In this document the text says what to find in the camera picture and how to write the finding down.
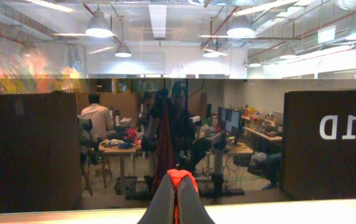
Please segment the red t-shirt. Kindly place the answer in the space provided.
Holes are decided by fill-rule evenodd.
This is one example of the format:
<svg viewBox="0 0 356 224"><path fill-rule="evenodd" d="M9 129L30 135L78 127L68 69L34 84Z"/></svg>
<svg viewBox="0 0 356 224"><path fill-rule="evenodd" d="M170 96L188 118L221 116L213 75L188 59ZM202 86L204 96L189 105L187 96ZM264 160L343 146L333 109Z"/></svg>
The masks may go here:
<svg viewBox="0 0 356 224"><path fill-rule="evenodd" d="M199 193L198 186L194 176L187 170L177 170L177 169L169 169L167 174L170 176L172 184L174 186L174 192L176 193L174 197L174 224L179 224L179 208L178 208L178 199L177 199L177 190L178 186L180 185L181 181L185 177L189 177L193 188L195 189L196 193Z"/></svg>

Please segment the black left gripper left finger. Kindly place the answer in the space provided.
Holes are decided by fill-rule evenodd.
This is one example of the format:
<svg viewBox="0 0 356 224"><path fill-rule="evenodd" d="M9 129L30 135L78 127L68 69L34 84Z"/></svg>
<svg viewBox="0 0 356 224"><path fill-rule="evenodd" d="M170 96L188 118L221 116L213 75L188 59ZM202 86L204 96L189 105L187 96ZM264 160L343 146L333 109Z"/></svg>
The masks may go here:
<svg viewBox="0 0 356 224"><path fill-rule="evenodd" d="M172 179L166 174L138 224L173 224L175 196Z"/></svg>

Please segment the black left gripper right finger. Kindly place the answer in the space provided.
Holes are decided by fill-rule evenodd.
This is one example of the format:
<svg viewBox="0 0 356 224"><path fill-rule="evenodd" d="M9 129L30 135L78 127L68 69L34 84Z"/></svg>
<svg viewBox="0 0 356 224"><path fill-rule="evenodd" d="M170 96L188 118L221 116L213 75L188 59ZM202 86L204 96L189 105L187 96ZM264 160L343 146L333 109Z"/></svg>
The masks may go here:
<svg viewBox="0 0 356 224"><path fill-rule="evenodd" d="M185 176L177 187L177 208L179 224L215 224L189 176Z"/></svg>

